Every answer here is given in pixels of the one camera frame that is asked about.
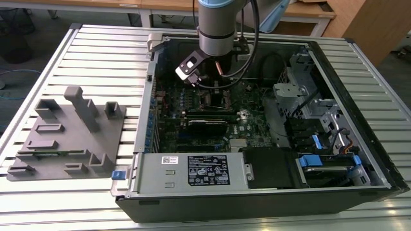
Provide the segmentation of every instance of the motherboard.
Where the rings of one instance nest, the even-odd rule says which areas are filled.
[[[261,102],[268,93],[269,88],[246,81],[216,92],[158,82],[158,152],[225,153],[272,146]]]

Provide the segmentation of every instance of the white label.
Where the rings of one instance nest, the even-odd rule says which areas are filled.
[[[125,7],[137,7],[137,5],[134,5],[134,4],[119,4],[119,6],[125,6]]]
[[[333,18],[332,15],[325,15],[325,14],[320,14],[318,17],[320,17],[320,18]]]
[[[216,180],[228,180],[228,177],[216,177]]]
[[[176,165],[178,163],[177,156],[164,156],[161,157],[161,164],[162,165]]]

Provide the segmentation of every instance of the power supply label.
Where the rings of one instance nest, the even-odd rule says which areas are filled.
[[[188,184],[190,186],[228,185],[229,172],[226,156],[188,156]]]

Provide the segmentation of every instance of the barcode sticker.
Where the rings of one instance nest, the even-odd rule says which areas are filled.
[[[161,157],[161,164],[162,165],[176,165],[178,163],[177,156],[162,156]]]
[[[125,6],[125,7],[137,7],[137,5],[134,5],[134,4],[119,4],[119,6]]]
[[[320,17],[320,18],[333,18],[332,15],[326,15],[326,14],[320,14],[318,17]]]

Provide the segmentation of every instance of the blue cable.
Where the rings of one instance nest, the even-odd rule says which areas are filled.
[[[0,76],[1,76],[1,75],[3,75],[3,74],[6,74],[6,73],[14,72],[14,71],[34,72],[34,73],[37,73],[37,74],[41,74],[41,72],[38,72],[38,71],[35,71],[35,70],[29,70],[29,69],[17,69],[17,70],[7,70],[7,71],[5,71],[5,72],[0,73]]]
[[[15,71],[34,72],[34,73],[37,73],[37,74],[41,74],[41,72],[38,72],[38,71],[35,71],[35,70],[29,70],[29,69],[9,70],[9,69],[2,68],[2,67],[0,67],[0,69],[6,70],[5,72],[0,73],[0,76],[3,75],[3,74],[6,74],[6,73],[15,72]],[[23,98],[7,98],[7,97],[0,96],[0,99],[3,99],[3,100],[23,100],[25,97],[23,97]]]
[[[22,98],[6,98],[6,97],[0,96],[0,99],[3,99],[3,100],[23,100],[25,97],[22,97]]]

